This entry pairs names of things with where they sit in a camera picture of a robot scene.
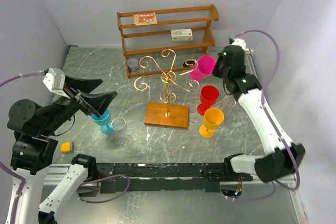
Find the pink wine glass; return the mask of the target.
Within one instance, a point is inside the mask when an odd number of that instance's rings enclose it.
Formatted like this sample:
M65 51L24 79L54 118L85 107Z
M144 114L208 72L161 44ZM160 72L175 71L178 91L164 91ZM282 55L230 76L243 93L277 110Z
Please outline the pink wine glass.
M199 58L198 67L189 73L190 79L201 81L212 75L216 60L210 55L203 55Z

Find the red wine glass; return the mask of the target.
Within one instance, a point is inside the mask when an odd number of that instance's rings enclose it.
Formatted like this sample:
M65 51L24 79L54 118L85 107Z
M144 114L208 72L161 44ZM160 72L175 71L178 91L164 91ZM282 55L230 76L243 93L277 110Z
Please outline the red wine glass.
M197 111L200 115L204 115L205 111L215 104L219 97L219 90L212 85L206 85L201 89L200 101Z

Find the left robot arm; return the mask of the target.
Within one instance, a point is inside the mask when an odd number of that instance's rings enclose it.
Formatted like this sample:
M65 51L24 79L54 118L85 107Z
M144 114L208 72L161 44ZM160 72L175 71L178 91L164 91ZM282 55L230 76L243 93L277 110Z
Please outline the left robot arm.
M1 169L13 177L12 195L6 223L56 223L57 215L84 182L99 177L96 158L76 155L67 175L55 191L40 203L45 178L53 162L57 140L55 131L78 111L102 117L117 92L93 94L101 79L65 77L59 85L62 95L48 106L30 99L15 102L9 110L7 127L14 131L10 167Z

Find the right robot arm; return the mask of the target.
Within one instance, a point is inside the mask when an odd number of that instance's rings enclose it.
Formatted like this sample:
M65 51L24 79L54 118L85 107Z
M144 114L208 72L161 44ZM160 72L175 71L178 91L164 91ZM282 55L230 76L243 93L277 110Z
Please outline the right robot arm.
M264 156L237 154L229 157L223 176L230 181L241 173L254 174L268 183L298 173L306 150L296 144L283 130L271 111L257 77L246 72L246 51L238 45L228 45L218 54L213 70L223 80L223 87L240 104L255 127L264 149Z

